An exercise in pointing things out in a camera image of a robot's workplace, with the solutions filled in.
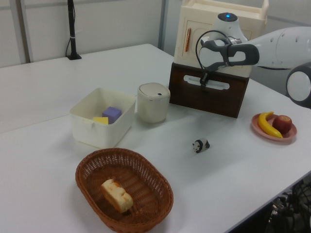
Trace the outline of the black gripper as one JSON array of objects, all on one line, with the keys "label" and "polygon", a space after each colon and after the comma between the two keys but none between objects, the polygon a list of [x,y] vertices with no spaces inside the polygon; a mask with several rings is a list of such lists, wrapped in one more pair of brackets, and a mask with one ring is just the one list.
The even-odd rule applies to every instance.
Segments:
[{"label": "black gripper", "polygon": [[219,69],[218,67],[204,67],[205,73],[207,75],[204,75],[200,79],[200,87],[201,87],[202,92],[204,92],[204,93],[207,92],[206,84],[208,84],[208,81],[212,77],[212,73],[217,71],[218,69]]}]

